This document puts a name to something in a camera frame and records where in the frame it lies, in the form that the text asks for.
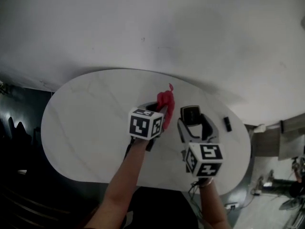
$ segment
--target marble pattern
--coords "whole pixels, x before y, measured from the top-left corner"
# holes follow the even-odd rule
[[[200,105],[216,124],[226,160],[215,179],[219,194],[232,190],[243,178],[250,159],[250,140],[242,121],[225,105],[201,89],[168,75],[140,70],[106,70],[77,77],[50,99],[42,119],[45,154],[63,176],[87,182],[109,183],[119,168],[130,137],[128,112],[156,100],[159,92],[174,87],[172,122],[147,152],[139,186],[188,191],[194,181],[185,172],[183,145],[177,130],[180,108]],[[230,118],[227,132],[223,118]]]

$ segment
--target small black object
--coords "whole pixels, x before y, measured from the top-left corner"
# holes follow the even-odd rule
[[[126,158],[129,150],[131,149],[132,145],[134,144],[134,141],[135,141],[135,137],[132,137],[132,139],[130,140],[130,143],[128,144],[127,148],[126,148],[126,152],[125,152],[125,156],[124,156],[124,159]]]
[[[177,127],[178,127],[178,131],[179,131],[179,136],[180,136],[181,142],[182,142],[182,143],[185,143],[185,139],[184,139],[184,137],[183,137],[183,135],[182,135],[182,131],[181,131],[181,128],[180,128],[179,124],[177,124]]]
[[[181,151],[181,154],[182,154],[183,161],[185,161],[186,150],[182,150],[182,151]]]
[[[201,125],[202,125],[202,140],[206,140],[209,136],[213,134],[213,128],[206,120],[203,114],[200,116],[201,118]]]
[[[202,159],[222,160],[223,156],[218,144],[200,144]]]
[[[284,133],[284,121],[280,121],[280,125],[281,125],[281,133]]]
[[[224,118],[224,124],[225,124],[225,128],[227,129],[227,132],[231,132],[232,128],[229,117]]]
[[[147,151],[147,152],[150,152],[150,151],[151,151],[154,142],[155,142],[155,138],[149,140],[149,143],[148,143],[148,145],[146,146],[146,151]]]
[[[146,110],[156,112],[157,111],[157,107],[158,107],[158,103],[154,103],[154,104],[146,106]]]
[[[180,109],[181,120],[183,121],[184,125],[190,136],[194,138],[199,138],[198,136],[193,136],[191,131],[188,129],[189,126],[196,126],[202,125],[202,140],[206,140],[209,136],[213,134],[213,128],[206,120],[204,115],[200,111],[200,107],[198,105],[191,105],[182,107]]]
[[[186,167],[186,173],[190,173],[190,169],[189,167],[187,167],[187,164],[185,164],[185,167]]]
[[[200,108],[197,105],[186,106],[180,109],[181,119],[187,126],[200,125]]]

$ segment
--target gray floor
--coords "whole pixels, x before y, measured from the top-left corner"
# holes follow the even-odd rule
[[[10,133],[8,118],[12,117],[15,126],[19,121],[22,122],[26,132],[32,135],[33,129],[41,126],[43,111],[50,98],[50,92],[19,87],[12,87],[11,93],[8,95],[0,95],[0,119],[4,124],[6,132],[8,134]],[[240,184],[230,193],[221,196],[224,204],[238,202],[241,206],[244,206],[248,187],[251,182],[253,166],[254,159],[252,158],[248,170]],[[61,176],[55,170],[52,172],[54,173],[54,177],[60,180],[60,183],[63,186],[72,188],[73,191],[75,191],[81,197],[98,201],[102,200],[107,184],[76,182]],[[183,195],[187,200],[189,200],[187,193],[183,193]],[[199,195],[195,196],[195,201],[198,205],[200,205]],[[195,206],[191,206],[196,213],[197,210]],[[236,224],[241,211],[242,209],[238,208],[235,211],[229,212],[228,218],[232,227]]]
[[[278,161],[277,157],[255,157],[254,170],[250,189],[254,188],[260,176],[267,181],[271,169],[277,179],[294,180],[291,170],[292,160]],[[252,195],[248,194],[247,202],[251,201]],[[255,197],[252,203],[241,211],[241,216],[235,225],[235,229],[280,229],[285,228],[287,221],[298,212],[293,210],[279,210],[282,203],[288,200],[285,196],[262,194]]]

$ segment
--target black chair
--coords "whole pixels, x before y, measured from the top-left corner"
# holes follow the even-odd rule
[[[64,187],[45,158],[34,129],[33,143],[21,122],[12,139],[0,140],[0,223],[5,228],[82,228],[96,210],[96,201],[83,199]]]

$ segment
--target white wall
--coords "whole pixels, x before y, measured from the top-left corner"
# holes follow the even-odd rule
[[[0,80],[57,90],[137,68],[187,79],[245,123],[305,112],[305,0],[0,0]]]

